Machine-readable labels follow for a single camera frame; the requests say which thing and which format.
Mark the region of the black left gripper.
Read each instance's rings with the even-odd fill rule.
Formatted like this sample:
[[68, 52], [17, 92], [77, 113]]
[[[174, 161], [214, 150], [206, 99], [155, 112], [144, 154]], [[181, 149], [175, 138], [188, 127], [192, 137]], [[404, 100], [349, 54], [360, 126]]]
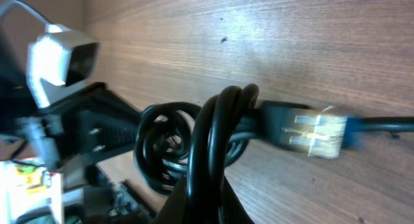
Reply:
[[139, 122], [140, 112], [103, 82], [43, 109], [28, 89], [1, 96], [1, 135], [22, 139], [51, 172], [76, 155], [96, 164], [132, 150]]

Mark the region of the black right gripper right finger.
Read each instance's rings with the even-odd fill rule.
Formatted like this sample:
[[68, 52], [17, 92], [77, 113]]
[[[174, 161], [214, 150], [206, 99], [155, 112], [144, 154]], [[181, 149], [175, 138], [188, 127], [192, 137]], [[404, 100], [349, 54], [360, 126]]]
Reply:
[[254, 224], [227, 178], [224, 178], [221, 203], [225, 224]]

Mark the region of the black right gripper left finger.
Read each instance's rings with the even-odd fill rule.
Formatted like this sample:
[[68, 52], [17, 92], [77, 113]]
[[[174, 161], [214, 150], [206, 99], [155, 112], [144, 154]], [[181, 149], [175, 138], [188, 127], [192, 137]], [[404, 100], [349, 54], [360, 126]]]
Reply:
[[189, 224], [187, 177], [181, 177], [164, 206], [155, 218], [155, 224]]

